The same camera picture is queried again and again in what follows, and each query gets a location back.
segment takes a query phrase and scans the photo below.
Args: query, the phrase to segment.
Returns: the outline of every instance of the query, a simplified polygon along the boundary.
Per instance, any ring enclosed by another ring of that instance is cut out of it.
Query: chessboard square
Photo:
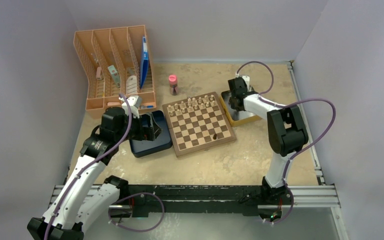
[[[177,138],[176,142],[177,142],[177,144],[182,144],[185,142],[185,140],[183,139],[183,137],[181,137],[181,138]]]
[[[192,140],[192,146],[197,146],[197,145],[199,145],[200,144],[200,142],[197,140],[197,139],[195,139],[195,140]]]
[[[209,142],[211,142],[211,137],[210,136],[205,136],[204,140],[205,140],[206,143],[209,143]]]
[[[205,144],[206,142],[205,142],[205,139],[204,139],[204,138],[198,138],[198,143],[199,143],[200,145],[202,145],[202,144]]]
[[[179,150],[183,150],[183,149],[186,149],[186,144],[180,143],[179,144]]]
[[[177,139],[183,137],[181,132],[176,132],[174,135],[176,136]]]
[[[190,149],[190,148],[193,147],[191,141],[187,141],[187,142],[185,142],[184,144],[186,145],[186,148],[187,148],[187,149]]]

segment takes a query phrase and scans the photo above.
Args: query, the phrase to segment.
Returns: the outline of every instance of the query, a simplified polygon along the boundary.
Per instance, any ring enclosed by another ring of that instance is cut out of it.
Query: blue folder
[[[142,60],[140,61],[140,88],[145,83],[145,79],[147,78],[148,66],[149,66],[149,55],[148,55],[148,46],[147,39],[142,37]]]

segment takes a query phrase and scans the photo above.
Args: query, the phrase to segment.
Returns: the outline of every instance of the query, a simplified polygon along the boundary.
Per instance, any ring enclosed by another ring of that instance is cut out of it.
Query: small box
[[[120,75],[119,75],[119,72],[117,71],[116,67],[114,67],[114,65],[111,65],[108,67],[108,71],[109,71],[109,74],[111,74],[111,78],[114,81],[117,88],[120,88],[121,79],[120,79]]]

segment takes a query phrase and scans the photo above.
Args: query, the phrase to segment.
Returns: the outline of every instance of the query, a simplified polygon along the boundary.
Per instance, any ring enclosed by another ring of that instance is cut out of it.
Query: wooden table surface
[[[170,103],[186,97],[209,92],[229,90],[227,80],[235,77],[240,64],[217,63],[156,63],[153,72],[156,78],[157,104]],[[270,65],[274,73],[274,86],[264,96],[281,104],[297,100],[289,70],[285,64]],[[251,85],[257,92],[265,91],[270,85],[270,73],[261,65],[245,66],[241,72],[250,76]],[[176,74],[180,93],[170,95],[168,76]],[[92,119],[87,113],[77,138],[71,159],[69,175],[76,165],[83,141],[101,119]],[[136,158],[125,141],[111,159],[106,169],[97,178],[96,184],[115,175],[130,184],[156,185],[260,185],[267,173],[272,158],[269,145],[267,122],[259,120],[233,128],[236,141],[213,147],[209,150],[191,153],[177,158],[173,147],[148,156]],[[309,150],[299,155],[289,172],[290,185],[318,185],[312,155]]]

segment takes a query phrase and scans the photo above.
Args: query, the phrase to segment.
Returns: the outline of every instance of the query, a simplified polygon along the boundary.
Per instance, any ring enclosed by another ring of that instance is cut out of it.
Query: chess board
[[[162,110],[177,157],[236,140],[215,92],[164,104]]]

